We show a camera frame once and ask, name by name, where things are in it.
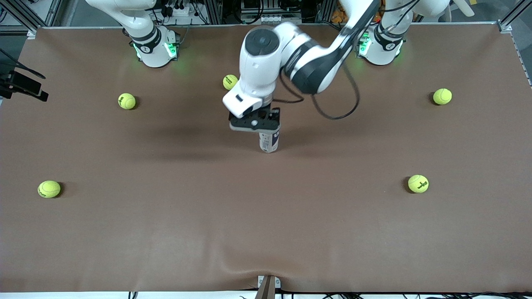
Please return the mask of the white and blue tennis can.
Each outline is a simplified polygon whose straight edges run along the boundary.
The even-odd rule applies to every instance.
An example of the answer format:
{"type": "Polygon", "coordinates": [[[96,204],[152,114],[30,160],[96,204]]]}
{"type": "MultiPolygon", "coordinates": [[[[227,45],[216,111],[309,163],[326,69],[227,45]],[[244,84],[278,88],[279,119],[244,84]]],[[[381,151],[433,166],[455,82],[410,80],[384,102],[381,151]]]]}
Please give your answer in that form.
{"type": "Polygon", "coordinates": [[[277,151],[279,130],[272,132],[259,132],[260,149],[266,153],[277,151]]]}

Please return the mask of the white connector block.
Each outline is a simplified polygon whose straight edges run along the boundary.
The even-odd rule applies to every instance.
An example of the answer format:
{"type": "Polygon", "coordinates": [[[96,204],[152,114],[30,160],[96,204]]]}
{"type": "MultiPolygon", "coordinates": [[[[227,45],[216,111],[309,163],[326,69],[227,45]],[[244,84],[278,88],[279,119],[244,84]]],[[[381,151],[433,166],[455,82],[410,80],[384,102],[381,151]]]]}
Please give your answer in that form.
{"type": "Polygon", "coordinates": [[[296,24],[303,23],[299,14],[265,14],[254,22],[256,15],[241,15],[241,20],[246,24],[255,25],[278,25],[283,22],[292,22],[296,24]]]}

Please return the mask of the brown table mat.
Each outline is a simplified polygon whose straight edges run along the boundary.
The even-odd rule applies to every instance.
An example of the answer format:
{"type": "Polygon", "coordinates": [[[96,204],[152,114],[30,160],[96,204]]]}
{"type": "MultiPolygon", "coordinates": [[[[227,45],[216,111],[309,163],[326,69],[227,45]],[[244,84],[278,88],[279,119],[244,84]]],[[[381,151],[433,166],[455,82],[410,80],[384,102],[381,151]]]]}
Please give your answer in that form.
{"type": "Polygon", "coordinates": [[[414,25],[388,66],[350,55],[357,110],[282,104],[266,154],[221,100],[248,31],[192,28],[161,69],[120,29],[25,42],[50,96],[0,106],[2,294],[238,290],[265,274],[292,292],[532,292],[532,88],[511,35],[414,25]],[[55,198],[38,194],[48,180],[55,198]]]}

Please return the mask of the small green-lit electronics box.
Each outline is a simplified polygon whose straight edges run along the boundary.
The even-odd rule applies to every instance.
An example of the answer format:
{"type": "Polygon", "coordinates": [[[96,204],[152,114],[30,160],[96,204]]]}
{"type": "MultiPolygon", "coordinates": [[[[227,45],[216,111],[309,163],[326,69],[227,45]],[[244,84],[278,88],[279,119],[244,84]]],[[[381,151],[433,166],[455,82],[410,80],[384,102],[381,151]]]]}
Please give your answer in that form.
{"type": "Polygon", "coordinates": [[[170,59],[177,59],[180,43],[181,35],[172,30],[168,30],[166,33],[165,49],[170,59]]]}
{"type": "Polygon", "coordinates": [[[369,30],[361,35],[358,44],[357,44],[357,57],[366,57],[367,51],[371,46],[371,38],[369,30]]]}

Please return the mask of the orange snack bags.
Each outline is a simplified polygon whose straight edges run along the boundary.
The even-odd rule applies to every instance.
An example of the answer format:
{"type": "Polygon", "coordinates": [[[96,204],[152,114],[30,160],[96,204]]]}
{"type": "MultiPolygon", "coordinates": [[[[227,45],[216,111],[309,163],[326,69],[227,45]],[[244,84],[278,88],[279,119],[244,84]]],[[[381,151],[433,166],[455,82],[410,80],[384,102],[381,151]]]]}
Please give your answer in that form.
{"type": "MultiPolygon", "coordinates": [[[[384,8],[384,5],[386,4],[386,0],[379,0],[379,10],[374,16],[374,19],[372,20],[372,23],[379,23],[382,19],[383,13],[380,12],[382,8],[384,8]]],[[[346,11],[344,10],[342,4],[340,3],[340,0],[336,0],[336,8],[334,12],[331,15],[330,22],[331,23],[347,23],[348,16],[346,11]]]]}

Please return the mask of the white power strip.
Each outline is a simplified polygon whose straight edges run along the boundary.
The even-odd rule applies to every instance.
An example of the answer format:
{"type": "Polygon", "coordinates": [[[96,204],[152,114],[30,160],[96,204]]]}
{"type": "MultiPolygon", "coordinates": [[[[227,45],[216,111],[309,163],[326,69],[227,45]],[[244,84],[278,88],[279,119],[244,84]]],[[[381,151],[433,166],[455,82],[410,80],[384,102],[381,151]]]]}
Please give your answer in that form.
{"type": "Polygon", "coordinates": [[[165,5],[161,13],[164,17],[190,17],[191,11],[190,2],[175,2],[174,4],[168,3],[165,5]]]}

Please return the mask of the metal clamp with brown bar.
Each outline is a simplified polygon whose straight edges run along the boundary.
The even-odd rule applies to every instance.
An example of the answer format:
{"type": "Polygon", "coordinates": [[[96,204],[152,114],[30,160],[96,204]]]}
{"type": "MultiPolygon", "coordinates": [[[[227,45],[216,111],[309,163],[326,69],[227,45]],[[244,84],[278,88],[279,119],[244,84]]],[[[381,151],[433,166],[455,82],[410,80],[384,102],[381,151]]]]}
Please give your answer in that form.
{"type": "Polygon", "coordinates": [[[276,276],[258,276],[258,291],[254,299],[276,299],[276,291],[281,289],[281,279],[276,276]]]}

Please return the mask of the white rounded background part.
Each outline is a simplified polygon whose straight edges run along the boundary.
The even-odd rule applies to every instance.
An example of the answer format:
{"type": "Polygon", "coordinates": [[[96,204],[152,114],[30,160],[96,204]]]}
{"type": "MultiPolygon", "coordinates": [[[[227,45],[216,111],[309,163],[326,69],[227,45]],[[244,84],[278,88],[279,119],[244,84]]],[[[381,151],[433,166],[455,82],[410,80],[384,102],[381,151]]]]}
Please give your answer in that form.
{"type": "Polygon", "coordinates": [[[452,21],[452,11],[451,11],[452,5],[455,5],[465,17],[473,17],[475,15],[475,12],[470,7],[468,0],[450,0],[444,13],[446,20],[448,22],[452,21]]]}

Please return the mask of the diagonal aluminium frame bar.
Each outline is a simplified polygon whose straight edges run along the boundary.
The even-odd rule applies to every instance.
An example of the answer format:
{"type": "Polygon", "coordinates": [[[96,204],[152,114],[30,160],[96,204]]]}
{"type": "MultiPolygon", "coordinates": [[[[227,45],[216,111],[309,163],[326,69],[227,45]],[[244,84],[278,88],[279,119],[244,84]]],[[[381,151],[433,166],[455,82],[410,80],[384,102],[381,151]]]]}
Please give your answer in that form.
{"type": "Polygon", "coordinates": [[[36,37],[40,17],[22,0],[0,0],[0,36],[36,37]]]}
{"type": "Polygon", "coordinates": [[[532,7],[532,0],[515,0],[513,7],[497,21],[498,30],[502,34],[507,34],[512,31],[511,24],[520,15],[526,11],[529,7],[532,7]]]}

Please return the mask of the aluminium frame post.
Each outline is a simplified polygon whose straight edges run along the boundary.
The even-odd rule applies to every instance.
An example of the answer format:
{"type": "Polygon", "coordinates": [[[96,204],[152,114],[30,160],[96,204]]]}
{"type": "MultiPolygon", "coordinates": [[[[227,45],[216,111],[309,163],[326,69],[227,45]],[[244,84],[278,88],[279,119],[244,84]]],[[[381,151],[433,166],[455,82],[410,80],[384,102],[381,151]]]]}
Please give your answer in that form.
{"type": "Polygon", "coordinates": [[[224,0],[204,0],[209,24],[221,25],[224,0]]]}
{"type": "Polygon", "coordinates": [[[317,13],[315,17],[315,22],[329,22],[335,8],[335,0],[316,0],[316,4],[317,13]]]}

